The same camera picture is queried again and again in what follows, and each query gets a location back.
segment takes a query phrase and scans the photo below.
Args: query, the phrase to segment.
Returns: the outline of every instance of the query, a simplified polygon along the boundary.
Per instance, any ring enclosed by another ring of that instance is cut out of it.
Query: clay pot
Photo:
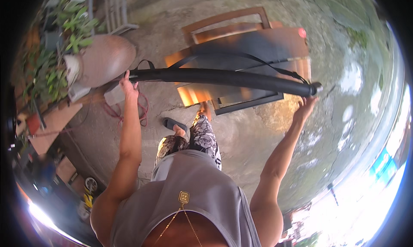
[[[124,73],[136,57],[135,46],[117,35],[96,35],[93,43],[81,49],[81,74],[76,81],[99,87]]]

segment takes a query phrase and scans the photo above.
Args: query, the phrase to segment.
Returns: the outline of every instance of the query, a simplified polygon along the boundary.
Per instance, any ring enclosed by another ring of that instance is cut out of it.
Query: person
[[[280,183],[318,98],[302,98],[284,139],[268,158],[248,206],[243,191],[221,172],[219,147],[207,103],[184,139],[185,126],[167,119],[175,134],[159,144],[151,181],[136,190],[142,139],[136,90],[129,71],[119,82],[125,93],[119,161],[90,216],[103,246],[275,246],[283,219]]]

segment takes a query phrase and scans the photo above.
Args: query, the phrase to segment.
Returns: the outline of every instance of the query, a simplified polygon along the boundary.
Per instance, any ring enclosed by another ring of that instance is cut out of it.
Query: black slide sandal
[[[168,128],[168,129],[170,129],[170,130],[173,130],[173,126],[174,126],[175,124],[178,125],[181,129],[183,129],[183,130],[185,131],[185,133],[186,133],[187,130],[188,130],[188,127],[187,127],[185,124],[182,124],[182,123],[180,123],[180,122],[178,122],[178,121],[176,121],[176,120],[173,120],[173,119],[171,119],[171,118],[165,118],[165,119],[163,120],[162,124],[163,124],[166,128]]]

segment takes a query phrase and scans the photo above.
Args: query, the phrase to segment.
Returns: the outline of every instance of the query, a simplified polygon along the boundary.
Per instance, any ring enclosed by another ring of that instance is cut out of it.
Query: patterned leggings
[[[216,143],[211,123],[205,115],[198,115],[190,128],[189,142],[180,136],[166,136],[158,146],[155,166],[165,156],[185,149],[194,149],[207,153],[221,171],[221,154]]]

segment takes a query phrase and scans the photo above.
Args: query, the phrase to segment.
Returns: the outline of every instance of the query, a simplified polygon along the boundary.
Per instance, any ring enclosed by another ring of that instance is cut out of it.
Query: black tube
[[[269,90],[299,96],[317,93],[317,87],[292,80],[248,72],[204,68],[160,68],[131,70],[131,81],[161,80],[165,82],[186,82],[200,84],[221,84],[236,87]]]

